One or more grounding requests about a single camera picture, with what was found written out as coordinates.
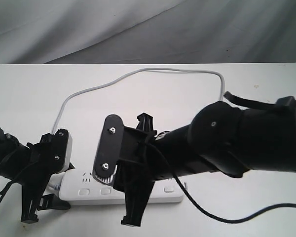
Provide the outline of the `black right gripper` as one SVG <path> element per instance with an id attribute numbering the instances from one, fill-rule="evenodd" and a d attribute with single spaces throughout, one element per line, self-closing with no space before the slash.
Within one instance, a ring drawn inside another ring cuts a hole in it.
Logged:
<path id="1" fill-rule="evenodd" d="M 157 168 L 149 160 L 156 157 L 156 153 L 148 146 L 156 136 L 153 117 L 142 113 L 137 119 L 137 127 L 131 128 L 124 126 L 120 116 L 113 115 L 114 127 L 122 132 L 113 187 L 125 194 L 126 215 L 121 224 L 131 227 L 141 226 L 154 181 L 172 178 L 169 173 L 157 175 Z"/>

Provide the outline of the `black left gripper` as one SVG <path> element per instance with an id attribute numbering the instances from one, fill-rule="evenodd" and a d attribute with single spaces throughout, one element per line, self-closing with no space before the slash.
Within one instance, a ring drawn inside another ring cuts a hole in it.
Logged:
<path id="1" fill-rule="evenodd" d="M 21 222 L 38 222 L 37 211 L 69 210 L 71 205 L 55 194 L 45 195 L 44 191 L 53 174 L 60 174 L 75 169 L 72 163 L 63 164 L 57 155 L 56 134 L 45 134 L 39 143 L 27 143 L 30 150 L 29 164 L 22 170 L 22 215 Z"/>

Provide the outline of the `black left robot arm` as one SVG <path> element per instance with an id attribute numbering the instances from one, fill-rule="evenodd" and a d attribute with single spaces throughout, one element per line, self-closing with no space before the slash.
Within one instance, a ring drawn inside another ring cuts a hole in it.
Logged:
<path id="1" fill-rule="evenodd" d="M 20 184 L 21 222 L 38 222 L 37 211 L 70 209 L 67 201 L 44 191 L 52 175 L 74 168 L 70 162 L 72 143 L 65 129 L 42 135 L 36 144 L 23 145 L 0 128 L 0 203 L 13 184 Z"/>

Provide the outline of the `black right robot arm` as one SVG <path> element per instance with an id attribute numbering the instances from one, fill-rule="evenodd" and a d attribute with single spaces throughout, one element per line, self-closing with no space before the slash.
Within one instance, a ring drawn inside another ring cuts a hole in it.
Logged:
<path id="1" fill-rule="evenodd" d="M 250 170 L 296 173 L 296 99 L 274 104 L 229 93 L 189 125 L 158 134 L 152 117 L 124 127 L 114 189 L 125 194 L 123 225 L 138 227 L 156 181 L 205 172 L 242 178 Z"/>

